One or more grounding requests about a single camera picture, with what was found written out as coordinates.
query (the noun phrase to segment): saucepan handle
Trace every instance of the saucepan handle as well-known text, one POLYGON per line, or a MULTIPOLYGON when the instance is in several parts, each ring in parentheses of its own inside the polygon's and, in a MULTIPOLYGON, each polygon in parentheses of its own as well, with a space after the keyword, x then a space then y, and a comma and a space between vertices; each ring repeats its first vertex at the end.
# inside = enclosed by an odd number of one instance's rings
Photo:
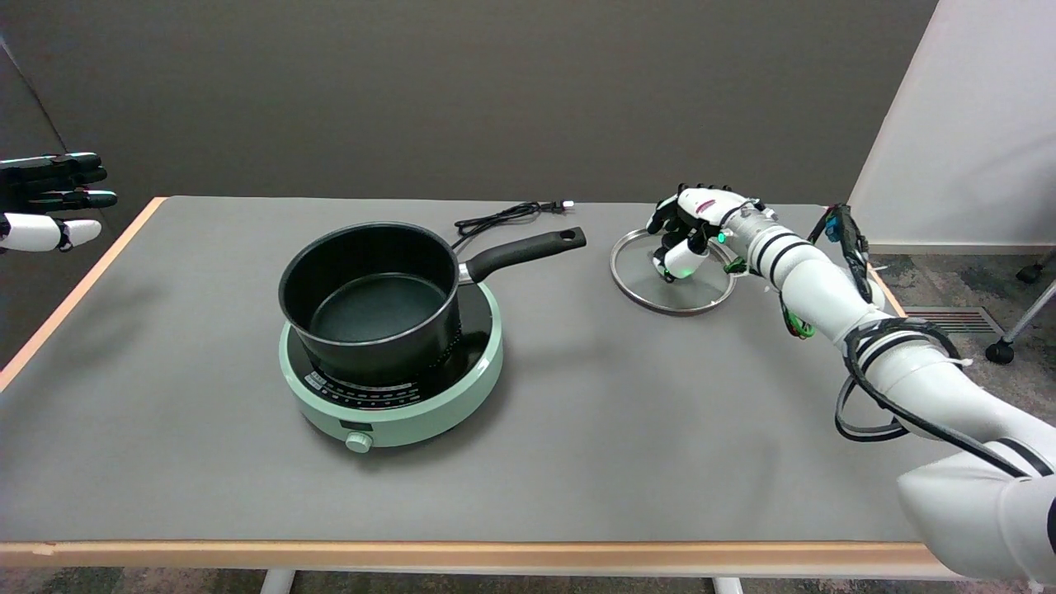
POLYGON ((587 236, 583 235, 583 229, 572 227, 491 247, 458 266, 458 282, 460 284, 480 282, 498 268, 555 256, 586 244, 587 236))

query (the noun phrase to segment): robot finger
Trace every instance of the robot finger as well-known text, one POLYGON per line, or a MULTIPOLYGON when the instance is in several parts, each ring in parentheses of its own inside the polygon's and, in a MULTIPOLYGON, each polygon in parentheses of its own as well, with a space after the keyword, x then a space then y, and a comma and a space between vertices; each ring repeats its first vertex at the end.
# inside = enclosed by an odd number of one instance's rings
POLYGON ((0 173, 8 183, 33 182, 50 178, 70 178, 102 168, 102 160, 94 152, 45 154, 26 159, 0 161, 0 173))
POLYGON ((649 235, 660 233, 660 229, 664 228, 668 221, 677 220, 675 217, 677 209, 678 194, 661 201, 657 205, 657 209, 653 211, 653 216, 649 217, 649 222, 645 225, 645 230, 649 235))
POLYGON ((23 197, 33 197, 38 193, 49 191, 70 191, 84 187, 89 184, 101 182, 107 179, 107 170, 103 167, 90 171, 80 171, 69 175, 56 175, 51 178, 40 178, 29 181, 8 181, 8 186, 16 193, 23 197))
POLYGON ((667 233, 662 238, 660 238, 660 245, 662 245, 664 249, 671 249, 672 247, 675 247, 690 235, 690 229, 686 228, 685 225, 681 224, 681 222, 678 221, 678 219, 675 219, 674 221, 678 224, 671 225, 672 228, 667 229, 667 233))
POLYGON ((18 252, 69 252, 92 241, 102 231, 98 221, 61 221, 42 215, 0 214, 0 249, 18 252))
POLYGON ((117 204, 117 194, 109 190, 50 191, 25 203, 26 210, 44 215, 59 210, 107 208, 117 204))

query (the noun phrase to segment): floor vent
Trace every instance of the floor vent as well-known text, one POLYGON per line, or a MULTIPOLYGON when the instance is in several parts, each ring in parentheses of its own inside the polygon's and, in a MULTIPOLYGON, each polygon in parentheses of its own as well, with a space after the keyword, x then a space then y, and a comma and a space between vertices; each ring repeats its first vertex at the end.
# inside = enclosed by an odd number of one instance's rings
POLYGON ((926 319, 946 334, 1004 334, 982 308, 905 308, 906 316, 926 319))

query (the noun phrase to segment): black wire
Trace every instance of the black wire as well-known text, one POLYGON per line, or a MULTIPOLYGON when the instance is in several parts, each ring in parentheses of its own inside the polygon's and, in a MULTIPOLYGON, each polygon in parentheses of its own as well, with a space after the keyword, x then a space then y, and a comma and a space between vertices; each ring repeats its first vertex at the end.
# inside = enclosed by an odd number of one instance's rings
MULTIPOLYGON (((912 340, 924 341, 927 342, 928 345, 931 344, 931 341, 928 340, 926 336, 922 336, 920 334, 907 334, 899 336, 897 338, 892 338, 890 340, 886 340, 884 341, 883 345, 881 345, 874 351, 869 353, 869 356, 865 358, 865 360, 862 363, 862 371, 868 372, 869 366, 872 365, 872 361, 880 358, 880 355, 886 353, 887 351, 893 349, 894 347, 898 347, 899 345, 903 345, 905 342, 909 342, 912 340)), ((862 355, 864 355, 865 352, 869 349, 869 347, 871 347, 875 341, 876 341, 875 339, 869 341, 863 340, 864 344, 860 345, 857 350, 857 356, 861 357, 862 355)), ((857 382, 854 380, 854 377, 848 375, 847 380, 844 382, 844 387, 840 390, 840 395, 836 397, 836 413, 834 416, 835 416, 836 431, 838 431, 841 435, 847 438, 852 442, 875 443, 875 442, 886 442, 890 440, 895 440, 903 435, 909 434, 909 430, 903 427, 901 423, 899 423, 898 416, 891 419, 891 422, 888 423, 887 425, 878 427, 859 427, 857 425, 848 423, 844 419, 843 411, 844 407, 847 405, 847 401, 850 400, 850 395, 854 391, 854 388, 856 387, 857 387, 857 382)))
POLYGON ((972 453, 980 460, 983 460, 1006 472, 1013 478, 1026 477, 1025 472, 970 435, 961 433, 950 427, 931 423, 930 421, 927 421, 926 419, 895 404, 881 393, 880 390, 878 390, 876 387, 866 378, 865 371, 862 369, 862 363, 859 358, 859 348, 862 341, 868 339, 879 340, 880 338, 889 336, 897 332, 917 332, 926 337, 934 338, 943 349, 946 350, 946 353, 950 357, 960 358, 961 356, 957 347, 955 347, 949 338, 946 337, 946 335, 943 334, 942 331, 940 331, 934 323, 912 318, 888 318, 873 324, 857 328, 847 334, 847 337, 845 338, 846 351, 844 354, 844 365, 847 367, 847 371, 850 373, 854 383, 856 383, 867 394, 869 394, 869 396, 876 401, 876 404, 890 410, 899 419, 908 421, 940 440, 972 453))
POLYGON ((62 152, 69 153, 70 149, 67 148, 62 134, 59 134, 59 129, 55 127, 55 122, 52 120, 52 115, 48 113, 46 109, 44 109, 44 103, 40 100, 40 95, 37 94, 37 88, 30 81, 30 77, 22 72, 22 67, 20 67, 18 61, 15 60, 14 54, 11 53, 11 48, 7 47, 7 43, 3 39, 0 39, 0 48, 3 48, 4 53, 7 54, 7 59, 11 60, 11 64, 15 67, 15 72, 18 73, 18 77, 22 79, 22 82, 25 85, 25 89, 30 91, 30 96, 33 97, 34 103, 36 103, 37 107, 40 108, 40 113, 43 114, 44 119, 48 122, 48 126, 52 129, 52 133, 55 134, 55 140, 57 140, 59 142, 59 146, 62 147, 62 152))
POLYGON ((544 211, 563 212, 564 210, 565 207, 561 202, 522 202, 521 204, 511 206, 502 212, 496 212, 487 217, 478 217, 476 219, 455 221, 455 227, 458 229, 459 238, 451 244, 451 248, 454 249, 464 242, 468 241, 471 237, 478 236, 491 227, 508 223, 514 219, 522 219, 524 217, 538 215, 544 211))
POLYGON ((807 236, 807 241, 817 243, 818 238, 825 230, 829 219, 835 219, 840 225, 840 249, 847 262, 847 268, 851 272, 854 286, 859 295, 865 302, 872 301, 872 287, 869 285, 868 270, 866 261, 869 258, 869 242, 865 236, 859 231, 857 224, 851 218, 851 207, 846 204, 833 204, 825 209, 825 214, 817 220, 817 224, 807 236))

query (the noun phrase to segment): green wire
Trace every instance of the green wire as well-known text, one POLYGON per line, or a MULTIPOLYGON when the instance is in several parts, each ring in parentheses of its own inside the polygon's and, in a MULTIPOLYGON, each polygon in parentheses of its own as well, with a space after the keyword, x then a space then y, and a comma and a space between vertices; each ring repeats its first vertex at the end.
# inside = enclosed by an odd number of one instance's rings
POLYGON ((800 338, 810 338, 814 335, 814 327, 804 322, 792 312, 787 312, 785 318, 789 320, 789 323, 792 324, 792 328, 795 329, 800 338))
POLYGON ((744 259, 743 258, 737 258, 733 262, 730 262, 729 264, 722 266, 722 272, 724 272, 725 274, 742 273, 742 272, 744 272, 747 270, 748 270, 748 266, 744 265, 744 259))

